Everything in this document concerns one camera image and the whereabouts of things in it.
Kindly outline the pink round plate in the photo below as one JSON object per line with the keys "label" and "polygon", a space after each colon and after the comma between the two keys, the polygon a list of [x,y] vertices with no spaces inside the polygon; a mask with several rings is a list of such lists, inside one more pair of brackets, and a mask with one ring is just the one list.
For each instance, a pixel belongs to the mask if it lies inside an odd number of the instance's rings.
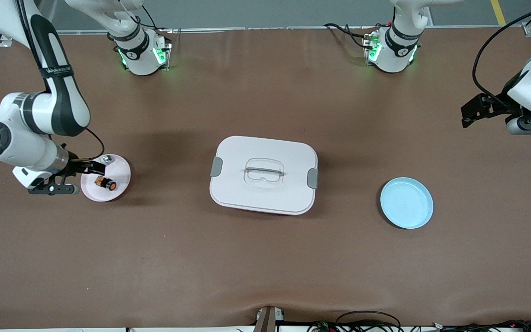
{"label": "pink round plate", "polygon": [[118,199],[130,184],[131,180],[131,168],[130,164],[124,157],[120,157],[116,154],[109,154],[114,158],[114,162],[106,165],[105,175],[106,178],[112,179],[117,183],[117,187],[114,191],[109,191],[95,185],[94,180],[98,177],[95,174],[83,174],[80,179],[80,189],[82,193],[90,200],[95,202],[110,202]]}

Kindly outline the brown table mat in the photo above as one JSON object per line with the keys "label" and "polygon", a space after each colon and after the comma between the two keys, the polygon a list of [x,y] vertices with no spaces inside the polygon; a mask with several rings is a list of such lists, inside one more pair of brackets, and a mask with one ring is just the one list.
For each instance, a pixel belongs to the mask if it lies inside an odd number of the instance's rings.
{"label": "brown table mat", "polygon": [[[63,36],[91,129],[134,177],[99,203],[28,194],[0,162],[0,328],[233,326],[266,305],[288,320],[531,320],[531,135],[502,116],[460,123],[494,31],[430,28],[400,74],[337,31],[186,33],[149,77],[124,71],[105,36]],[[0,50],[0,101],[42,88],[26,48]],[[233,135],[310,145],[312,208],[217,205],[212,160]],[[433,197],[419,229],[381,212],[399,177]]]}

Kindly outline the metal table edge bracket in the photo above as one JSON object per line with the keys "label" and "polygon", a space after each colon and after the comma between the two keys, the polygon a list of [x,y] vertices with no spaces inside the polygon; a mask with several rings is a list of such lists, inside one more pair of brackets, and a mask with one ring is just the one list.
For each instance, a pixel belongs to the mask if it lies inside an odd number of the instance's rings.
{"label": "metal table edge bracket", "polygon": [[280,332],[278,323],[284,321],[284,311],[278,307],[262,307],[256,318],[253,332]]}

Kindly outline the light blue round plate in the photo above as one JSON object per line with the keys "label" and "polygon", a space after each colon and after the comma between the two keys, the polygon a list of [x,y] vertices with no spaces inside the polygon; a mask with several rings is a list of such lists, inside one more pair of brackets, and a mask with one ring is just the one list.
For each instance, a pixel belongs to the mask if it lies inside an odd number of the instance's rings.
{"label": "light blue round plate", "polygon": [[382,214],[401,229],[419,229],[429,223],[434,213],[432,195],[413,178],[388,181],[381,189],[379,203]]}

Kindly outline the white lidded lunch box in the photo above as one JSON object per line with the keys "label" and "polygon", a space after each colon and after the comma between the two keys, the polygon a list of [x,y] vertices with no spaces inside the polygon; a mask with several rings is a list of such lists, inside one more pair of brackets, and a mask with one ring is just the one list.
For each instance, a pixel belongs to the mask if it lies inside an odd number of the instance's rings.
{"label": "white lidded lunch box", "polygon": [[318,178],[311,146],[236,135],[217,147],[209,193],[223,207],[298,216],[314,205]]}

